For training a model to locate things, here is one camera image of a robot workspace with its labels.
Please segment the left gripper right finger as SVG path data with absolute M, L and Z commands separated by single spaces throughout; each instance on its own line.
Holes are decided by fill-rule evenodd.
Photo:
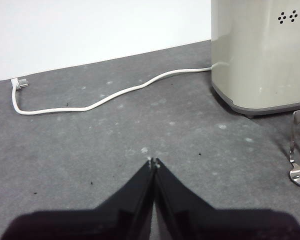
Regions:
M 300 240 L 300 224 L 272 209 L 217 209 L 188 189 L 156 158 L 155 204 L 172 240 Z

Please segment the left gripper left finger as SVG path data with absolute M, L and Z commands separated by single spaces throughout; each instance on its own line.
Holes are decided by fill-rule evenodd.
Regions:
M 155 161 L 92 209 L 42 210 L 16 217 L 3 240 L 148 240 L 153 214 Z

